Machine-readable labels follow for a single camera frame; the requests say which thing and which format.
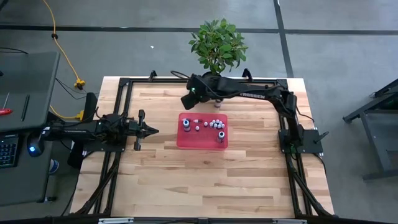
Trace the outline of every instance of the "yellow cable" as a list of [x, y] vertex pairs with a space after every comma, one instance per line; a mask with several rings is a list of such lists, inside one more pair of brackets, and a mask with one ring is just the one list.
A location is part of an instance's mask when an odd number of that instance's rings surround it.
[[77, 116], [67, 117], [67, 116], [62, 116], [62, 115], [58, 114], [58, 113], [55, 111], [54, 107], [52, 107], [51, 105], [50, 105], [50, 108], [51, 108], [51, 110], [55, 113], [55, 115], [57, 115], [57, 116], [60, 117], [60, 118], [63, 118], [63, 119], [78, 119]]
[[[50, 13], [51, 13], [51, 18], [52, 18], [52, 23], [53, 23], [53, 33], [56, 34], [56, 25], [55, 25], [55, 18], [54, 18], [54, 14], [52, 13], [52, 10], [49, 6], [49, 4], [47, 3], [47, 1], [43, 0], [44, 4], [47, 6], [47, 8], [49, 9]], [[70, 63], [69, 58], [67, 56], [67, 54], [65, 53], [65, 51], [62, 49], [61, 45], [58, 43], [57, 39], [55, 37], [53, 37], [53, 40], [55, 41], [56, 45], [58, 46], [58, 48], [61, 50], [63, 56], [65, 56], [65, 59], [67, 60], [69, 66], [72, 68], [76, 78], [77, 78], [77, 83], [80, 83], [81, 80], [79, 78], [79, 76], [77, 75], [77, 72], [75, 70], [75, 68], [73, 67], [72, 63]]]

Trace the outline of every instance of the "concrete floor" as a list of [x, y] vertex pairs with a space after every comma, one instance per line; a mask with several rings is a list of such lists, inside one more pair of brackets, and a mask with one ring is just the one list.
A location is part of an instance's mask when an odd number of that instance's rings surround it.
[[[198, 27], [225, 17], [238, 28], [278, 28], [272, 0], [79, 0], [48, 1], [58, 25], [120, 27]], [[279, 0], [286, 29], [396, 30], [395, 0]], [[0, 12], [0, 24], [51, 25], [41, 0], [13, 0]], [[58, 51], [49, 31], [0, 30], [0, 46], [29, 53]], [[105, 75], [168, 75], [169, 70], [203, 73], [183, 32], [58, 32], [86, 90], [100, 90]], [[247, 67], [255, 77], [286, 77], [279, 34], [243, 34], [247, 62], [225, 73], [240, 76]], [[364, 183], [377, 171], [376, 158], [359, 121], [342, 117], [369, 101], [368, 95], [397, 78], [398, 35], [287, 35], [294, 77], [305, 79], [315, 124], [330, 134], [323, 140], [328, 183], [335, 213], [345, 218], [396, 223], [398, 178]], [[58, 78], [75, 78], [62, 58]], [[65, 116], [77, 114], [76, 101], [56, 84], [52, 105]], [[54, 156], [63, 159], [61, 147]], [[77, 171], [63, 166], [50, 187], [59, 200], [0, 207], [0, 220], [57, 216], [73, 192]]]

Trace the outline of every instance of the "keyboard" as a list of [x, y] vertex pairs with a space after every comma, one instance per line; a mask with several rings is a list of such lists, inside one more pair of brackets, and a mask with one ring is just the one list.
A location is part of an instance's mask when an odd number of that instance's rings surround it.
[[0, 136], [0, 169], [17, 165], [18, 134]]

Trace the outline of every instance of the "desk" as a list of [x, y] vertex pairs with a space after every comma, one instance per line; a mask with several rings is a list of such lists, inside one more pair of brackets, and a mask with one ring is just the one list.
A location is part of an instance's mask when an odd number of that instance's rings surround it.
[[[119, 78], [104, 77], [98, 114], [113, 112]], [[287, 80], [290, 91], [297, 95], [300, 112], [311, 116], [303, 79]], [[142, 141], [139, 152], [133, 150], [135, 138], [127, 140], [112, 216], [294, 217], [274, 107], [267, 101], [241, 97], [225, 100], [220, 109], [213, 101], [196, 105], [189, 112], [227, 114], [229, 146], [223, 152], [180, 150], [176, 146], [177, 120], [180, 113], [187, 112], [180, 101], [186, 93], [184, 83], [134, 84], [129, 116], [144, 109], [146, 123], [160, 133]], [[305, 128], [313, 126], [308, 118], [298, 118]], [[83, 161], [71, 212], [81, 208], [98, 186], [103, 157], [103, 152], [95, 152]], [[311, 154], [302, 157], [308, 187], [333, 213], [322, 164]], [[299, 201], [304, 211], [302, 196]]]

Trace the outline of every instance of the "wooden table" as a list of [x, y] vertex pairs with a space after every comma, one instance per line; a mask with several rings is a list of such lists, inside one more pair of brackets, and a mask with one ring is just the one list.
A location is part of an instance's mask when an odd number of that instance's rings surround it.
[[[113, 112], [119, 78], [104, 77], [98, 114]], [[287, 80], [289, 90], [297, 95], [300, 112], [311, 116], [303, 79]], [[213, 101], [196, 105], [190, 112], [227, 114], [229, 146], [225, 151], [180, 150], [176, 146], [177, 120], [180, 113], [187, 112], [180, 101], [186, 93], [183, 83], [134, 84], [129, 116], [136, 117], [138, 110], [144, 109], [146, 123], [160, 133], [142, 141], [139, 152], [133, 150], [135, 137], [128, 139], [112, 216], [294, 217], [274, 107], [268, 101], [241, 97], [225, 100], [220, 109]], [[306, 129], [313, 127], [308, 118], [298, 118]], [[95, 152], [83, 161], [71, 212], [81, 208], [97, 187], [103, 157], [103, 152]], [[333, 213], [321, 162], [311, 154], [302, 157], [308, 187]], [[302, 193], [298, 193], [305, 212]]]

